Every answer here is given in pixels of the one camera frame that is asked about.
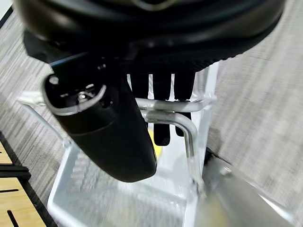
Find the yellow object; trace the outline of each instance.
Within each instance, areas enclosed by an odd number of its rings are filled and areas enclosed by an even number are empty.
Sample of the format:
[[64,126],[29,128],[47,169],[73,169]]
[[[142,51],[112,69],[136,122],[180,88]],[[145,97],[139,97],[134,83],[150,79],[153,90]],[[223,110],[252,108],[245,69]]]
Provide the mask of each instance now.
[[13,216],[19,227],[45,227],[17,178],[0,178],[0,226],[12,227]]
[[3,145],[0,142],[0,165],[11,165],[13,164],[7,155]]
[[155,149],[155,153],[156,153],[156,156],[157,158],[160,157],[161,153],[162,153],[162,147],[161,146],[157,146],[155,144],[155,141],[153,141],[153,133],[152,133],[152,130],[148,130],[148,133],[150,134],[150,137],[151,137],[151,140],[152,140],[152,144],[153,144],[153,147]]

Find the screw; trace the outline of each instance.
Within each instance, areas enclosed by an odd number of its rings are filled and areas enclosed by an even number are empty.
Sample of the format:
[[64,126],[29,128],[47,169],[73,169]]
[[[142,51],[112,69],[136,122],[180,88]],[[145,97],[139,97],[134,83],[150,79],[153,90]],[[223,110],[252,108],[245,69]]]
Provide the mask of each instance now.
[[52,76],[49,78],[49,82],[51,84],[57,85],[59,83],[59,78],[57,78],[56,76]]

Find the gray carpet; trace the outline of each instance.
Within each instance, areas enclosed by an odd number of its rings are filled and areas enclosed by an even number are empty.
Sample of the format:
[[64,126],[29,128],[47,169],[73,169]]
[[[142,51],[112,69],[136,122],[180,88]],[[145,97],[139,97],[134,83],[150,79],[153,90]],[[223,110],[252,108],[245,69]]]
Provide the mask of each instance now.
[[[289,0],[268,38],[221,63],[208,141],[270,197],[293,210],[298,226],[303,223],[302,11],[303,1]],[[26,55],[22,29],[13,13],[0,30],[0,131],[30,169],[30,184],[46,205],[63,149],[16,102],[23,90],[38,90],[51,71]],[[37,111],[61,130],[47,110]]]

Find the wooden surface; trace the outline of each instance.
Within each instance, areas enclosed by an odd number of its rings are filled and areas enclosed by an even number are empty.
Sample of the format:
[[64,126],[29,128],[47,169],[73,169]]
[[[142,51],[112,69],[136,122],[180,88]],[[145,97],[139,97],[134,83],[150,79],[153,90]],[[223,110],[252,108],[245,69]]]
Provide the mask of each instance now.
[[[16,192],[1,192],[18,189]],[[12,212],[19,227],[45,227],[35,207],[29,200],[17,178],[0,178],[0,226],[14,227],[8,210]]]
[[0,165],[11,165],[13,164],[7,155],[3,145],[0,142]]

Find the clear acrylic stand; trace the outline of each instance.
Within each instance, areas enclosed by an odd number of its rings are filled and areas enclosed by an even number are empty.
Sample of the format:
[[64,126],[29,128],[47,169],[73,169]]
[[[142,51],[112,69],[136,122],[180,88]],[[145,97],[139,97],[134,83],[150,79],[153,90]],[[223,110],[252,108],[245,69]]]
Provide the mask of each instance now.
[[[23,92],[18,101],[52,130],[65,148],[49,197],[49,212],[71,227],[194,226],[204,186],[202,171],[218,67],[217,62],[197,73],[192,102],[136,99],[146,122],[175,125],[184,133],[181,138],[170,130],[171,142],[163,148],[156,174],[136,183],[120,182],[97,168],[73,141],[62,138],[32,108],[45,106],[41,93]],[[176,112],[192,112],[192,121]]]

